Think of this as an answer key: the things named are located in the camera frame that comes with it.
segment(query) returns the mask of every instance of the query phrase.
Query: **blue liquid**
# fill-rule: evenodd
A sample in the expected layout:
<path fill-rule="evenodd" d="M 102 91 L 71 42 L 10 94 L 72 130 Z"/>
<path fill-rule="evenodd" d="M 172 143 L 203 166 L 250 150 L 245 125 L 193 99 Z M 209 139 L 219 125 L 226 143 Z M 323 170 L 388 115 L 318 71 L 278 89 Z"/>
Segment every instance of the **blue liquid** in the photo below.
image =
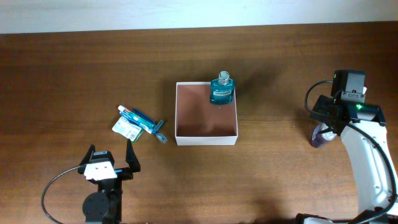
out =
<path fill-rule="evenodd" d="M 235 91 L 235 81 L 229 78 L 227 72 L 221 72 L 219 78 L 211 81 L 210 85 L 210 103 L 214 105 L 225 105 L 232 102 Z"/>

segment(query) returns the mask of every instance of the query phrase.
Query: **bottle label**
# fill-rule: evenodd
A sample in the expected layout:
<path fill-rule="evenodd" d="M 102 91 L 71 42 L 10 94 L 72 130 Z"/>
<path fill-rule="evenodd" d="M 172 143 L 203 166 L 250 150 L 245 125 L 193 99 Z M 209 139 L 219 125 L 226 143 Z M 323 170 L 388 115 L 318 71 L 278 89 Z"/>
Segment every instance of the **bottle label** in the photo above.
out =
<path fill-rule="evenodd" d="M 216 92 L 216 91 L 214 91 L 214 92 L 213 92 L 213 95 L 215 95 L 215 96 L 228 96 L 228 95 L 230 95 L 231 93 L 232 93 L 231 90 L 229 90 L 229 91 L 222 91 L 222 92 Z"/>

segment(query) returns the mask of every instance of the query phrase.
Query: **open box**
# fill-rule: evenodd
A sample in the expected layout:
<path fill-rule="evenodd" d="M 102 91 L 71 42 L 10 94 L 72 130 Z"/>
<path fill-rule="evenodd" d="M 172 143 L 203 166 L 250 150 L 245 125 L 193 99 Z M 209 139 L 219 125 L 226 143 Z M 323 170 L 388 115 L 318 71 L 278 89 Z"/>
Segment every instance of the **open box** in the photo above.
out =
<path fill-rule="evenodd" d="M 232 103 L 212 105 L 210 82 L 178 82 L 175 140 L 179 146 L 234 145 L 238 138 L 236 94 Z"/>

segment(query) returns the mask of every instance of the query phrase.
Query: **white label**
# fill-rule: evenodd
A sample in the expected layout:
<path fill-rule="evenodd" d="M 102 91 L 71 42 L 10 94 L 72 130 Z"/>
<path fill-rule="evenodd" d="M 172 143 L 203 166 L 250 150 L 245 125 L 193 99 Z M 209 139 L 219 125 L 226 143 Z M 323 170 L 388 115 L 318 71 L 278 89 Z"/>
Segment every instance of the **white label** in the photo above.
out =
<path fill-rule="evenodd" d="M 223 92 L 216 92 L 216 91 L 214 91 L 214 92 L 213 92 L 213 95 L 215 95 L 215 96 L 228 96 L 228 95 L 230 95 L 231 93 L 232 93 L 231 90 L 229 90 L 229 91 L 223 91 Z"/>
<path fill-rule="evenodd" d="M 130 123 L 126 118 L 120 117 L 118 122 L 113 126 L 112 131 L 123 135 L 124 137 L 134 141 L 142 128 Z"/>
<path fill-rule="evenodd" d="M 97 156 L 97 155 L 102 155 L 102 154 L 106 154 L 106 151 L 103 152 L 94 152 L 93 156 Z"/>

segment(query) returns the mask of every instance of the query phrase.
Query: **wood grain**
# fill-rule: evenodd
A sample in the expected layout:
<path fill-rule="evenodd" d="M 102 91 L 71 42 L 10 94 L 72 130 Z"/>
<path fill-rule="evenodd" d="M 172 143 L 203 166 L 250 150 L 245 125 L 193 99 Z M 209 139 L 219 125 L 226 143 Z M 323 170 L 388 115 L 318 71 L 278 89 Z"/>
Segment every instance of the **wood grain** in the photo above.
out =
<path fill-rule="evenodd" d="M 43 188 L 91 143 L 125 166 L 126 140 L 111 130 L 117 105 L 166 119 L 169 139 L 143 134 L 134 145 L 142 171 L 123 183 L 124 223 L 351 218 L 348 155 L 339 139 L 310 146 L 316 123 L 303 98 L 336 69 L 366 71 L 367 102 L 382 106 L 398 164 L 397 37 L 397 22 L 0 35 L 0 222 L 50 223 Z M 221 70 L 236 80 L 236 145 L 177 147 L 175 83 Z M 315 89 L 309 103 L 330 89 Z M 45 203 L 62 222 L 83 223 L 95 190 L 68 174 Z"/>

